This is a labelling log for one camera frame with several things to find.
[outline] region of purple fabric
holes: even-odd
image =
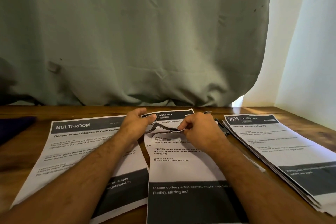
[[[0,119],[0,145],[7,142],[21,131],[28,128],[36,120],[35,116],[27,116],[15,119]]]

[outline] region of wall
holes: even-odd
[[[336,130],[336,0],[303,0],[275,106]]]
[[[263,65],[243,106],[274,106],[302,0],[271,0]]]

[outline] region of wooden table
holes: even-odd
[[[17,118],[22,116],[37,116],[37,122],[25,131],[0,146],[0,213],[7,211],[15,196],[22,187],[28,174],[39,158],[47,140],[52,120],[70,120],[88,117],[122,115],[134,107],[105,106],[0,106],[0,118]],[[148,107],[148,112],[163,110],[183,110],[187,107]],[[194,111],[212,111],[214,118],[223,120],[224,114],[267,114],[272,113],[284,125],[297,133],[336,152],[336,131],[323,127],[276,107],[195,107]],[[245,146],[233,136],[229,136],[235,146],[264,167],[266,175],[270,176],[284,190],[288,191],[321,220],[336,223],[336,218],[315,211],[282,179],[273,173],[266,165],[256,158]],[[141,150],[149,165],[149,155],[143,138],[139,140]],[[146,223],[147,206],[142,206],[105,223]]]

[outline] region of hand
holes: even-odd
[[[208,155],[218,146],[229,143],[211,114],[198,112],[188,115],[178,126],[180,130],[184,128],[186,129],[183,132],[188,141]]]
[[[123,135],[127,146],[132,146],[132,144],[145,133],[146,127],[156,119],[156,114],[141,118],[140,115],[146,112],[146,108],[136,108],[127,113],[118,131],[118,134]]]

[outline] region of person's left hand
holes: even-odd
[[[127,113],[118,133],[123,135],[128,145],[132,145],[138,140],[145,133],[147,126],[156,119],[156,114],[141,118],[140,115],[146,112],[146,108],[136,108]]]

